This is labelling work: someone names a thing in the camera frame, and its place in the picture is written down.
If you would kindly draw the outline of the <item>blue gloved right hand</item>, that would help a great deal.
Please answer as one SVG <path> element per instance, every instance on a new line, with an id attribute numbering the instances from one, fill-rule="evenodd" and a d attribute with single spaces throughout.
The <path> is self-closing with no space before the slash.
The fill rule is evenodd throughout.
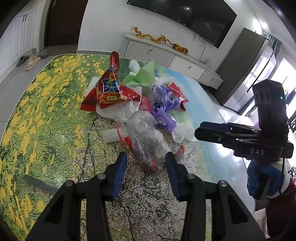
<path id="1" fill-rule="evenodd" d="M 276 198 L 291 192 L 292 176 L 288 173 L 286 161 L 260 164 L 251 160 L 247 167 L 247 190 L 250 196 L 259 200 L 263 195 Z"/>

